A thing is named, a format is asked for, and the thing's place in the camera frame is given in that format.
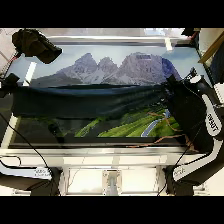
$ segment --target metal bracket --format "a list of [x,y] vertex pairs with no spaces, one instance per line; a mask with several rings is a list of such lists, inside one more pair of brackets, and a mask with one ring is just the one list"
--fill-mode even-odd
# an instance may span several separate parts
[[119,196],[122,193],[122,179],[120,170],[104,170],[103,171],[103,195]]

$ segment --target mountain image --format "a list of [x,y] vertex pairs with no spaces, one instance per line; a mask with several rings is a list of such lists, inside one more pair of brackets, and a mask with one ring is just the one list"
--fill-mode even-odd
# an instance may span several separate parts
[[86,53],[71,66],[53,75],[33,79],[32,87],[54,87],[76,84],[153,85],[166,82],[171,74],[180,76],[172,63],[157,55],[132,53],[118,67],[111,58],[104,57],[97,64]]

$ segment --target mountain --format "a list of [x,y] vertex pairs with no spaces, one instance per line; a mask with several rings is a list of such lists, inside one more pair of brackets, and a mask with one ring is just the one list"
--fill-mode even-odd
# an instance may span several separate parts
[[140,52],[132,53],[118,67],[112,59],[104,57],[97,64],[90,53],[83,55],[71,66],[63,68],[54,75],[33,79],[31,86],[49,87],[74,84],[134,84],[152,85],[166,82],[175,71],[172,63],[161,56]]

